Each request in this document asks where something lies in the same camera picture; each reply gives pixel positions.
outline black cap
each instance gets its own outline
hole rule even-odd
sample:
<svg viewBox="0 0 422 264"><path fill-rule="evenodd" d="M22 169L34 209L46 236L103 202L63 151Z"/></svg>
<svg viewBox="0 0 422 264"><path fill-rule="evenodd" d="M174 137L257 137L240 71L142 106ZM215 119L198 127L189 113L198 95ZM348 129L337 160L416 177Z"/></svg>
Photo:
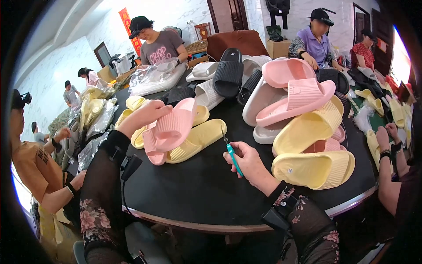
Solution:
<svg viewBox="0 0 422 264"><path fill-rule="evenodd" d="M144 16L137 16L132 18L129 26L131 31L129 39L135 38L144 28L151 27L152 23L154 23L154 21L148 20L148 18Z"/></svg>
<svg viewBox="0 0 422 264"><path fill-rule="evenodd" d="M362 31L360 32L362 33L362 35L368 36L370 39L377 42L378 39L373 35L372 31L370 31L369 29L365 28L362 29Z"/></svg>
<svg viewBox="0 0 422 264"><path fill-rule="evenodd" d="M317 19L322 21L324 24L329 25L330 27L334 26L334 22L330 20L327 12L322 8L314 9L311 13L311 19Z"/></svg>

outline hand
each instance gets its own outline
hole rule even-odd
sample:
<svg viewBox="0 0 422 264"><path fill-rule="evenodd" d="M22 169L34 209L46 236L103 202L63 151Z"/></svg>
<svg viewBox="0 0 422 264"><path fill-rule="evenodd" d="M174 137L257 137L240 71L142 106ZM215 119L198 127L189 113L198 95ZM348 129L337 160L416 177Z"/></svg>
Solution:
<svg viewBox="0 0 422 264"><path fill-rule="evenodd" d="M70 184L73 186L73 188L75 188L76 191L78 191L82 187L86 173L87 170L81 171L78 173L78 175L73 178L73 180L70 181Z"/></svg>
<svg viewBox="0 0 422 264"><path fill-rule="evenodd" d="M62 139L66 139L70 137L70 129L69 128L62 128L60 129L59 133L54 136L54 141L59 142Z"/></svg>
<svg viewBox="0 0 422 264"><path fill-rule="evenodd" d="M389 150L390 149L390 142L388 140L388 133L384 127L379 126L378 131L376 132L376 140L379 144L380 151Z"/></svg>
<svg viewBox="0 0 422 264"><path fill-rule="evenodd" d="M309 55L309 53L307 53L307 52L305 52L305 53L302 53L302 58L307 62L307 63L309 63L309 65L314 69L314 70L316 70L316 69L318 69L319 67L318 67L318 64L317 64L317 61L314 59L314 57L312 57L311 55Z"/></svg>
<svg viewBox="0 0 422 264"><path fill-rule="evenodd" d="M401 143L401 140L398 137L397 127L395 123L388 123L385 126L385 129L387 130L388 134L390 134L390 136L393 138L395 144Z"/></svg>
<svg viewBox="0 0 422 264"><path fill-rule="evenodd" d="M234 157L245 178L252 186L258 188L266 196L270 196L280 182L264 167L257 150L245 142L231 142L230 145L237 153L234 154ZM236 172L230 154L224 152L223 157L228 164L232 165L232 172Z"/></svg>
<svg viewBox="0 0 422 264"><path fill-rule="evenodd" d="M160 117L169 114L172 110L171 105L167 106L160 100L149 100L123 120L117 130L131 138L136 130L151 124Z"/></svg>

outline person's right hand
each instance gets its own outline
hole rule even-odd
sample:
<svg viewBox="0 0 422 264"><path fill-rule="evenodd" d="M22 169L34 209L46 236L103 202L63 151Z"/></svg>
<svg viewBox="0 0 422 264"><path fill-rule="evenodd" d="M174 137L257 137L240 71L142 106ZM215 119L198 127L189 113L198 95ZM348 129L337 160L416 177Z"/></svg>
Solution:
<svg viewBox="0 0 422 264"><path fill-rule="evenodd" d="M386 124L385 129L387 130L388 134L390 134L390 136L393 138L395 144L401 142L400 138L398 137L397 126L395 125L395 123Z"/></svg>
<svg viewBox="0 0 422 264"><path fill-rule="evenodd" d="M73 188L75 188L76 191L82 187L86 173L87 170L81 171L73 178L73 180L70 181L70 184L73 186Z"/></svg>
<svg viewBox="0 0 422 264"><path fill-rule="evenodd" d="M234 157L245 178L252 186L269 196L277 188L280 181L267 171L257 150L245 142L231 142L230 145L235 149ZM224 152L223 157L228 164L232 165L232 172L236 172L230 154Z"/></svg>
<svg viewBox="0 0 422 264"><path fill-rule="evenodd" d="M381 151L390 149L388 133L383 126L378 127L378 131L376 132L376 140L378 141L379 148Z"/></svg>
<svg viewBox="0 0 422 264"><path fill-rule="evenodd" d="M302 53L302 58L307 62L307 63L309 63L309 65L314 69L314 70L316 70L316 69L318 69L319 67L318 67L318 64L317 64L317 61L314 59L314 57L312 57L311 55L309 55L309 53L307 53L307 52L305 52L305 53Z"/></svg>

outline orange t-shirt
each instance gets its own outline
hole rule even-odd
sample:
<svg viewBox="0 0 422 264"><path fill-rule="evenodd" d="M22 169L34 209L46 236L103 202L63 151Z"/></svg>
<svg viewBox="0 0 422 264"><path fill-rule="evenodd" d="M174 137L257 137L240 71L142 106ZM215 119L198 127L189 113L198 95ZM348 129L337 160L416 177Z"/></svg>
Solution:
<svg viewBox="0 0 422 264"><path fill-rule="evenodd" d="M63 188L62 168L37 142L25 141L12 154L16 172L38 202Z"/></svg>

